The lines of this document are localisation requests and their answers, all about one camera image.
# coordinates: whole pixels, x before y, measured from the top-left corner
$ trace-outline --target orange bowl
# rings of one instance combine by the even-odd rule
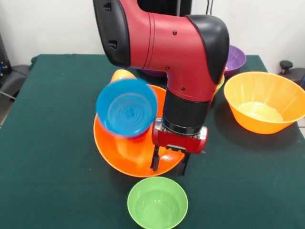
[[[225,84],[224,95],[236,121],[258,134],[279,132],[305,116],[305,91],[276,74],[238,74]]]
[[[166,91],[150,85],[157,101],[157,116],[162,117]],[[150,169],[154,145],[152,142],[152,127],[146,134],[133,139],[111,135],[105,130],[95,116],[93,134],[96,146],[102,157],[116,170],[132,177],[152,177],[168,172],[183,159],[184,154],[160,147],[160,162],[157,171]]]

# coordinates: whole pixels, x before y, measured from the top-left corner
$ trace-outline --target white wall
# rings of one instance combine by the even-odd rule
[[[206,0],[193,0],[193,14]],[[214,0],[231,44],[259,54],[271,72],[289,59],[305,67],[304,0]],[[40,53],[103,53],[92,0],[0,0],[0,32],[12,64]]]
[[[193,0],[192,14],[205,8],[205,0]],[[304,0],[214,0],[213,15],[226,23],[230,44],[259,54],[268,71],[278,73],[283,59],[305,67],[304,9]]]
[[[103,53],[92,0],[0,0],[0,33],[12,64],[40,53]]]

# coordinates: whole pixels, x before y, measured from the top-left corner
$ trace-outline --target green tablecloth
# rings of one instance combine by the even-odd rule
[[[41,55],[0,130],[0,228],[136,229],[126,201],[139,181],[110,167],[93,139],[95,101],[116,70],[102,55]],[[248,56],[241,71],[265,71]],[[206,154],[184,177],[180,229],[305,228],[305,140],[296,124],[257,135],[234,120],[221,90]]]

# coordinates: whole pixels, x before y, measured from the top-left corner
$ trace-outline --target bowl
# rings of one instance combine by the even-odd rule
[[[157,114],[157,99],[142,80],[120,79],[108,84],[96,102],[101,124],[111,133],[124,137],[141,135]]]
[[[157,97],[157,116],[162,117],[166,91],[158,86],[149,85]],[[132,177],[152,177],[173,169],[183,159],[184,154],[160,147],[159,166],[157,171],[150,169],[154,144],[152,126],[137,138],[125,138],[113,135],[101,125],[96,115],[93,124],[93,135],[101,156],[114,169]]]
[[[239,70],[245,63],[247,57],[239,48],[230,45],[228,60],[225,66],[225,76],[230,76],[237,70]]]
[[[131,189],[127,208],[142,228],[171,229],[184,219],[188,200],[185,191],[173,180],[151,177]]]
[[[137,79],[134,74],[131,72],[125,70],[125,69],[118,69],[114,72],[111,78],[111,83],[117,80],[122,80],[122,79]]]
[[[236,121],[258,134],[279,132],[305,116],[305,91],[276,74],[233,76],[224,86],[224,95]]]
[[[215,94],[216,94],[217,92],[219,92],[219,90],[220,90],[220,88],[222,87],[223,84],[224,84],[224,75],[223,75],[223,77],[221,78],[220,84],[218,84],[217,87],[216,87]]]

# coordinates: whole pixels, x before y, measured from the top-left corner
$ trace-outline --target green bowl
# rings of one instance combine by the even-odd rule
[[[173,180],[150,177],[130,191],[127,207],[132,219],[145,229],[171,229],[185,217],[188,201],[185,191]]]

